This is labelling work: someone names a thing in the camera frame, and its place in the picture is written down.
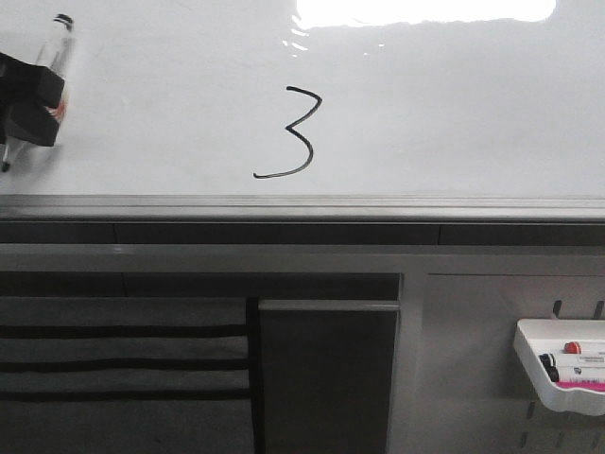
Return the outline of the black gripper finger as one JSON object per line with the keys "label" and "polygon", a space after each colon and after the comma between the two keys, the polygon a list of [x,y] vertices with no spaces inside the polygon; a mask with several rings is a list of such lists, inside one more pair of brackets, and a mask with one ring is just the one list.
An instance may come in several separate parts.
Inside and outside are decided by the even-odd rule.
{"label": "black gripper finger", "polygon": [[4,128],[6,135],[41,147],[53,147],[60,124],[42,105],[15,103],[8,107]]}
{"label": "black gripper finger", "polygon": [[46,66],[29,64],[1,54],[1,111],[19,102],[57,108],[64,80]]}

